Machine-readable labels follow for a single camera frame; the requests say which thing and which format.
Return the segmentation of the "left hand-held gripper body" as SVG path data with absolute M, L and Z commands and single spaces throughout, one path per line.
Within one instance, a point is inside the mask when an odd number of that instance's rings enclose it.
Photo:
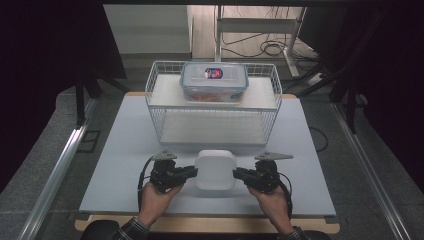
M 164 150 L 153 156 L 154 166 L 150 174 L 150 182 L 155 188 L 165 193 L 168 189 L 180 186 L 187 181 L 184 169 L 176 168 L 177 156 Z

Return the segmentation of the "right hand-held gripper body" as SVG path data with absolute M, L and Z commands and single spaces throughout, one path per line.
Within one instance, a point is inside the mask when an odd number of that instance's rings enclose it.
M 249 180 L 248 185 L 260 192 L 269 193 L 280 186 L 289 194 L 292 193 L 291 181 L 288 177 L 289 187 L 286 187 L 280 179 L 281 173 L 278 172 L 276 160 L 292 159 L 292 155 L 274 153 L 265 151 L 255 157 L 255 169 L 253 170 L 253 177 Z

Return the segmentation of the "white square lidded container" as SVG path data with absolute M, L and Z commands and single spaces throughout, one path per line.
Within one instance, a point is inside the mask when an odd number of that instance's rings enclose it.
M 201 190 L 226 191 L 233 188 L 236 157 L 227 150 L 202 150 L 195 160 L 195 185 Z

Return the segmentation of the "white wire shelf rack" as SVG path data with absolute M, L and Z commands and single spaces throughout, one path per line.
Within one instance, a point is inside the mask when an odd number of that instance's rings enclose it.
M 156 61 L 150 70 L 145 96 L 159 141 L 266 145 L 282 102 L 276 66 L 239 63 L 247 68 L 249 87 L 238 104 L 196 103 L 187 101 L 180 87 L 187 62 Z

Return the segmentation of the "clear lidded food container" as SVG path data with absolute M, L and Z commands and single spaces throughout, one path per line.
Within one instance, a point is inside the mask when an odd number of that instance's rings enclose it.
M 187 62 L 180 87 L 190 102 L 238 104 L 249 87 L 247 68 L 239 63 Z

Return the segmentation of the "person's right hand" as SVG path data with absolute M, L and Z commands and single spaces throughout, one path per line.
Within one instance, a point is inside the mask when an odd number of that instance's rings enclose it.
M 262 193 L 251 187 L 248 191 L 257 199 L 262 212 L 279 234 L 288 235 L 294 231 L 288 216 L 288 204 L 280 187 L 270 193 Z

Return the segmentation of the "person's left hand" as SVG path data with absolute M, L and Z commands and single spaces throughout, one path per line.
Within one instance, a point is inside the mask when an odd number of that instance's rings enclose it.
M 138 220 L 150 228 L 167 210 L 172 199 L 181 191 L 182 185 L 171 188 L 165 193 L 158 191 L 148 182 L 142 188 L 142 199 Z

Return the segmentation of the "pale blue table mat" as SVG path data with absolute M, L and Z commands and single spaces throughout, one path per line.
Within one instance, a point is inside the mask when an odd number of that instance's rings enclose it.
M 145 162 L 163 147 L 159 144 L 143 96 L 126 96 L 121 103 L 80 209 L 96 213 L 133 214 L 138 211 L 138 183 Z M 284 179 L 292 183 L 293 215 L 336 214 L 321 165 L 298 99 L 284 99 L 266 147 L 233 147 L 237 165 L 252 169 L 262 152 L 289 154 L 276 162 Z M 242 216 L 261 210 L 242 181 L 228 191 L 201 190 L 189 179 L 172 200 L 169 215 Z

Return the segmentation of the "wooden table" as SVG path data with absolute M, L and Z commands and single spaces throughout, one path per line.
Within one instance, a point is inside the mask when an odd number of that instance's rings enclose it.
M 126 96 L 142 96 L 139 93 L 129 93 Z M 96 213 L 87 212 L 92 219 L 114 219 L 123 223 L 130 216 L 136 214 L 124 213 Z M 339 231 L 340 224 L 334 216 L 306 216 L 292 217 L 293 224 L 302 227 L 305 230 L 323 231 L 334 234 Z M 271 233 L 274 228 L 271 223 L 265 219 L 262 212 L 259 215 L 242 216 L 193 216 L 193 215 L 169 215 L 167 212 L 153 226 L 155 232 L 191 232 L 191 233 Z

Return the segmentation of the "dark metal stand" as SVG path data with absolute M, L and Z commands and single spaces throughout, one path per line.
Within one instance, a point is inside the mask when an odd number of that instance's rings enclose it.
M 98 79 L 103 80 L 123 93 L 130 92 L 128 87 L 119 83 L 116 79 L 108 76 L 100 70 L 80 70 L 75 78 L 77 129 L 80 129 L 83 126 L 88 116 L 88 113 L 85 110 L 84 91 L 87 91 L 89 96 L 93 99 L 97 99 L 102 95 L 102 89 L 97 82 Z
M 307 96 L 324 86 L 335 83 L 329 93 L 331 102 L 347 97 L 346 123 L 355 133 L 358 66 L 375 30 L 387 13 L 380 6 L 308 7 L 300 30 L 300 39 L 318 53 L 318 63 L 300 81 L 310 80 L 326 70 L 318 83 L 299 90 L 297 97 Z

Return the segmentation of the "white cabinet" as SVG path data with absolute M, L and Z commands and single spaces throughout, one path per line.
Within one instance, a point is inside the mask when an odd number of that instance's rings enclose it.
M 104 4 L 121 54 L 192 52 L 191 7 Z

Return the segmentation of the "black curtain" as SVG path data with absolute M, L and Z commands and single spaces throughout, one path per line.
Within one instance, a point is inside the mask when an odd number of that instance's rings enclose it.
M 0 0 L 0 192 L 79 78 L 126 76 L 103 0 Z
M 424 190 L 424 0 L 392 0 L 364 56 L 370 123 Z

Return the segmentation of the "aluminium rail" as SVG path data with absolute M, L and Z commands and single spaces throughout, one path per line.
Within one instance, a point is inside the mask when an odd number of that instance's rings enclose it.
M 50 209 L 68 168 L 76 154 L 78 146 L 82 141 L 83 135 L 87 130 L 87 126 L 97 104 L 98 101 L 96 99 L 90 99 L 84 107 L 83 113 L 85 114 L 85 117 L 82 124 L 71 132 L 71 135 L 68 138 L 55 167 L 46 181 L 16 240 L 34 240 L 37 236 L 38 231 L 42 226 L 48 210 Z
M 357 135 L 349 128 L 346 122 L 347 116 L 343 111 L 343 106 L 339 103 L 331 103 L 330 106 L 338 119 L 342 131 L 344 132 L 346 139 L 348 140 L 349 145 L 351 146 L 353 153 L 364 172 L 364 176 L 367 179 L 373 195 L 375 196 L 376 201 L 396 240 L 413 240 L 413 237 L 409 233 L 400 212 L 383 186 Z

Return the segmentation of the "white metal desk frame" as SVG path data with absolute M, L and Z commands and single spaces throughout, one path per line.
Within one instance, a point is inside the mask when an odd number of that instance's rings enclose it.
M 221 43 L 223 33 L 288 34 L 290 38 L 283 47 L 283 55 L 291 76 L 294 78 L 300 77 L 293 53 L 306 7 L 301 7 L 295 18 L 227 18 L 223 16 L 223 11 L 224 6 L 217 5 L 215 16 L 215 61 L 220 61 L 222 58 Z

